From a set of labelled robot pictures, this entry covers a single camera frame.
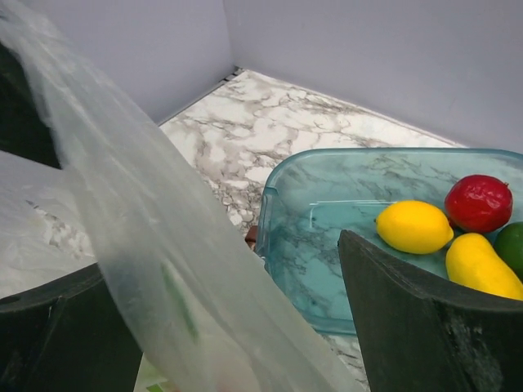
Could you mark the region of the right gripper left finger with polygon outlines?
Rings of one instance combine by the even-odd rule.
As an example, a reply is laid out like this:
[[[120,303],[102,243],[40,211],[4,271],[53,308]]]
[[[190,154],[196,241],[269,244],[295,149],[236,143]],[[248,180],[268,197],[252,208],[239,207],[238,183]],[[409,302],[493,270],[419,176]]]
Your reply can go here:
[[[132,391],[141,358],[97,265],[1,300],[3,391]]]

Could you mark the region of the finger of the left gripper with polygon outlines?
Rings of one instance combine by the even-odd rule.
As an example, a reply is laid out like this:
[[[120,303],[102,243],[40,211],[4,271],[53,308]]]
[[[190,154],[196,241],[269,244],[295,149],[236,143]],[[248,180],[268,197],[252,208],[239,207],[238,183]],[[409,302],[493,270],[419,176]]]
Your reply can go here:
[[[0,61],[1,150],[59,168],[50,130],[38,116],[21,64],[5,47]]]

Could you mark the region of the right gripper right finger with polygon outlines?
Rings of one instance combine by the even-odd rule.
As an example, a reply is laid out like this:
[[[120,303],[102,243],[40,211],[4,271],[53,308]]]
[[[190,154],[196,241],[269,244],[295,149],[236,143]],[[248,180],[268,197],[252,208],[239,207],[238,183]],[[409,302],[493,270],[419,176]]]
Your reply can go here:
[[[350,230],[337,242],[373,391],[520,391],[522,304],[460,286]]]

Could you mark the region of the clear plastic lemon-print bag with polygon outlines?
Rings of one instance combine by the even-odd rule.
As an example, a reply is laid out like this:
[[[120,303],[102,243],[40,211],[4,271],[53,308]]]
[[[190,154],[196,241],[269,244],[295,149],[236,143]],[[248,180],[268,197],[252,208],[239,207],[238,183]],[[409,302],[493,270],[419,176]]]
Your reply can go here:
[[[42,14],[1,4],[97,264],[147,359],[179,391],[358,391],[199,173]]]

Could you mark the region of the teal plastic container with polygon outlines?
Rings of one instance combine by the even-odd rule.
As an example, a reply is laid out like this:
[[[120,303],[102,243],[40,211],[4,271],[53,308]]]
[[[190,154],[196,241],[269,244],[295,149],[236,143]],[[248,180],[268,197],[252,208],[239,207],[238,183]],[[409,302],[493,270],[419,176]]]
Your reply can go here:
[[[262,193],[256,253],[304,319],[326,335],[355,333],[338,258],[347,229],[375,245],[375,218],[416,199],[442,207],[461,178],[494,176],[512,191],[522,218],[522,157],[500,149],[311,149],[286,158]]]

